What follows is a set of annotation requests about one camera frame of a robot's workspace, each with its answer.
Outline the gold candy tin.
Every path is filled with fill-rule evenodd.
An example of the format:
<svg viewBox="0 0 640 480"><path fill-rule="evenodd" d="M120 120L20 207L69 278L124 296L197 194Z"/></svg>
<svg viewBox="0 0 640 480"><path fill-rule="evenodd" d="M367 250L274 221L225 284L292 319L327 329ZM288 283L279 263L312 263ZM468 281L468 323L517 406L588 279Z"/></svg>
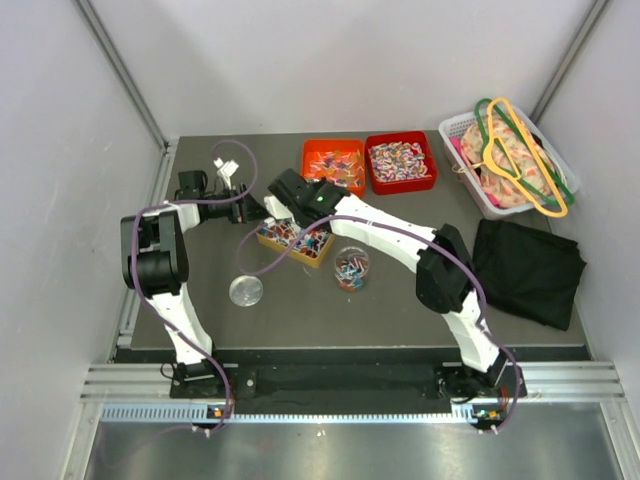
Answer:
<svg viewBox="0 0 640 480"><path fill-rule="evenodd" d="M319 268L334 242L334 235L324 228L317 228L299 239L301 232L302 229L291 220L273 220L268 221L256 237L260 244L280 253L292 246L289 257Z"/></svg>

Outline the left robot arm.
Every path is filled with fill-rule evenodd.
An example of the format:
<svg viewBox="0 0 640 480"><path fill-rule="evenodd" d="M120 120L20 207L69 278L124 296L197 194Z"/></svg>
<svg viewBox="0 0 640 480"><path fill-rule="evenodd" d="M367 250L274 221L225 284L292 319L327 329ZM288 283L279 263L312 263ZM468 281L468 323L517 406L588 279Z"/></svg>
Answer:
<svg viewBox="0 0 640 480"><path fill-rule="evenodd" d="M169 334L175 348L173 398L218 397L225 393L227 374L211 363L215 345L199 322L187 287L189 261L184 233L201 223L224 218L245 224L267 218L267 210L247 192L222 176L223 188L208 189L202 170L181 172L174 201L120 221L121 264L128 288L139 288Z"/></svg>

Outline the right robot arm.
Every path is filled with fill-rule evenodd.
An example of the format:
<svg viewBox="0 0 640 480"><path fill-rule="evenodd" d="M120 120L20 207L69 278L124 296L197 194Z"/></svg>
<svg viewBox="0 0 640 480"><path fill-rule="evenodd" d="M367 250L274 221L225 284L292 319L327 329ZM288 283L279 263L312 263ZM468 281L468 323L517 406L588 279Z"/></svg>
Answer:
<svg viewBox="0 0 640 480"><path fill-rule="evenodd" d="M510 361L486 322L487 299L457 228L406 222L326 179L307 181L291 169L268 186L271 217L305 230L325 226L397 260L415 275L416 297L443 316L460 349L466 380L476 394L498 389Z"/></svg>

